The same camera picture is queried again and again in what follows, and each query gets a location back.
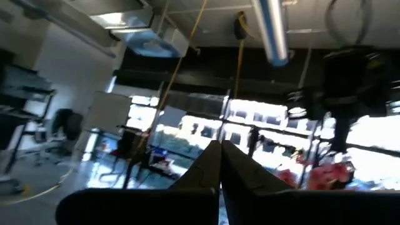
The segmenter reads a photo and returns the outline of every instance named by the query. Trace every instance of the ceiling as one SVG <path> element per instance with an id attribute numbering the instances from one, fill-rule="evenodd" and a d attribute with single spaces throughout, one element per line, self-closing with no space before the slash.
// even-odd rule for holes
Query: ceiling
<path id="1" fill-rule="evenodd" d="M 166 0 L 147 0 L 152 6 L 164 6 Z M 170 0 L 168 16 L 189 36 L 203 0 Z M 371 0 L 372 24 L 363 44 L 379 48 L 400 48 L 400 1 Z M 283 0 L 290 48 L 335 48 L 324 25 L 324 14 L 330 0 Z M 333 18 L 349 41 L 354 41 L 361 27 L 360 0 L 337 1 Z M 250 0 L 209 0 L 193 44 L 204 46 L 238 46 L 233 34 L 233 21 L 239 11 L 247 16 L 249 29 L 259 33 Z M 261 42 L 248 37 L 247 47 L 262 48 Z"/>

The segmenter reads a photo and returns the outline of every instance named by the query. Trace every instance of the whiteboard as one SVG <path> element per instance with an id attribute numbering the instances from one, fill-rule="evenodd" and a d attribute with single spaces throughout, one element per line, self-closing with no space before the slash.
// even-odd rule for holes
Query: whiteboard
<path id="1" fill-rule="evenodd" d="M 95 92 L 93 103 L 84 123 L 85 130 L 97 128 L 105 133 L 121 136 L 121 129 L 117 126 L 126 124 L 130 106 L 130 97 Z"/>

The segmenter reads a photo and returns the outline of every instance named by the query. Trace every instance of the desk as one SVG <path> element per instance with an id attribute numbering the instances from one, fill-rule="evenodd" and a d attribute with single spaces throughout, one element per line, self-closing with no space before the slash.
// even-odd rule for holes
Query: desk
<path id="1" fill-rule="evenodd" d="M 28 125 L 28 122 L 30 121 L 38 121 L 41 118 L 35 114 L 32 114 L 30 112 L 26 112 L 23 111 L 21 109 L 16 109 L 13 107 L 9 107 L 9 106 L 2 106 L 0 105 L 0 117 L 2 117 L 2 119 L 6 119 L 6 120 L 10 120 L 13 121 L 12 125 L 15 127 L 14 130 L 20 126 L 23 125 L 22 127 L 22 131 L 18 137 L 17 143 L 15 148 L 12 150 L 11 153 L 11 158 L 9 160 L 9 162 L 7 163 L 7 166 L 4 170 L 4 176 L 7 177 L 7 179 L 2 179 L 2 181 L 0 181 L 0 184 L 4 184 L 4 183 L 11 183 L 14 187 L 14 191 L 13 193 L 18 193 L 21 190 L 21 183 L 15 179 L 11 179 L 10 177 L 8 177 L 8 175 L 11 173 L 11 170 L 13 168 L 13 166 L 15 165 L 15 162 L 17 160 L 17 153 L 18 153 L 18 149 L 19 146 L 21 145 L 23 136 L 24 136 L 24 132 L 26 129 L 26 126 Z"/>

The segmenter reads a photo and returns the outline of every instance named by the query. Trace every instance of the gray floor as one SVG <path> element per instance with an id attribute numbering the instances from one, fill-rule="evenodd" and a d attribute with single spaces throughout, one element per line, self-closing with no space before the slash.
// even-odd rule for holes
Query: gray floor
<path id="1" fill-rule="evenodd" d="M 18 161 L 12 176 L 18 178 L 30 187 L 26 197 L 43 192 L 56 184 L 58 177 L 68 171 L 67 165 L 55 166 L 51 163 L 44 163 L 40 167 L 34 167 L 30 160 Z M 111 171 L 109 163 L 82 162 L 70 176 L 63 182 L 62 186 L 45 195 L 13 204 L 0 206 L 0 224 L 2 225 L 55 225 L 54 212 L 58 202 L 68 194 L 84 188 L 120 188 L 123 177 L 116 182 L 116 176 L 105 177 L 99 180 L 99 175 Z M 162 177 L 152 176 L 146 179 L 139 188 L 166 188 L 173 181 L 165 180 Z M 0 204 L 12 199 L 0 198 Z M 222 206 L 220 212 L 220 224 L 226 222 L 226 212 Z"/>

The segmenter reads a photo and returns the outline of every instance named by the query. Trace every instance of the light fixture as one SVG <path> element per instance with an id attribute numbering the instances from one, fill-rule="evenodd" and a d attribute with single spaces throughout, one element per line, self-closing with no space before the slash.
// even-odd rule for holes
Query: light fixture
<path id="1" fill-rule="evenodd" d="M 262 43 L 273 66 L 284 66 L 288 63 L 288 46 L 282 17 L 280 0 L 251 0 Z"/>

